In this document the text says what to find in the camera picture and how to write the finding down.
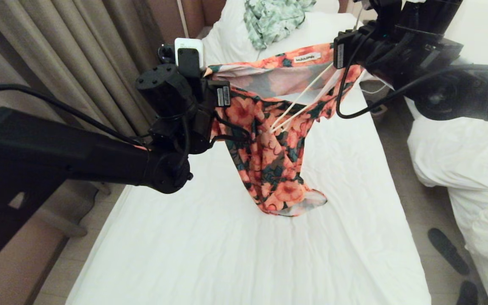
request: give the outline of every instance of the white bedding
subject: white bedding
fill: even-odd
[[[357,85],[342,110],[365,105]],[[173,195],[126,187],[67,304],[430,305],[370,116],[314,124],[305,150],[329,202],[294,218],[255,207],[224,143]]]

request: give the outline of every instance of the floral garment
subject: floral garment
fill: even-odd
[[[205,75],[231,84],[231,105],[216,108],[219,116],[250,132],[252,141],[225,140],[244,186],[265,213],[298,216],[327,202],[320,191],[311,189],[300,176],[304,142],[315,120],[335,114],[341,71],[333,67],[333,44],[320,44],[287,52],[257,62],[210,66]],[[317,97],[314,106],[293,118],[283,129],[269,128],[291,102],[284,98],[304,91],[321,71],[331,68],[310,88]],[[343,94],[351,88],[362,68],[350,67]],[[279,124],[304,108],[296,104]],[[212,137],[243,137],[242,131],[217,121]]]

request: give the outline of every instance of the bed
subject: bed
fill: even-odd
[[[488,14],[483,11],[488,1],[465,0],[446,32],[465,45],[462,56],[477,64],[488,64]],[[488,122],[432,121],[419,114],[413,101],[407,104],[415,118],[408,139],[415,172],[427,186],[447,187],[465,247],[488,294]]]
[[[222,19],[230,16],[232,2]],[[331,28],[327,41],[312,37],[317,43],[355,23],[347,15],[329,18],[342,20],[340,29]],[[308,26],[326,35],[323,28]],[[263,55],[245,55],[258,59],[276,54],[275,47],[306,46],[295,39],[300,36],[306,33]],[[207,58],[215,52],[209,48],[213,43],[205,44]],[[341,109],[364,106],[357,84]],[[191,156],[190,164],[194,179],[173,195],[124,189],[68,305],[430,305],[419,255],[369,115],[322,120],[310,130],[302,175],[329,202],[302,216],[271,216],[255,207],[222,142]]]

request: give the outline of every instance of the beige curtain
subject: beige curtain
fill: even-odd
[[[52,93],[125,135],[144,133],[152,122],[134,80],[157,64],[161,43],[146,0],[0,0],[0,83]],[[0,92],[0,106],[99,132],[21,93]],[[96,190],[68,181],[39,213],[82,235],[69,224],[91,208]]]

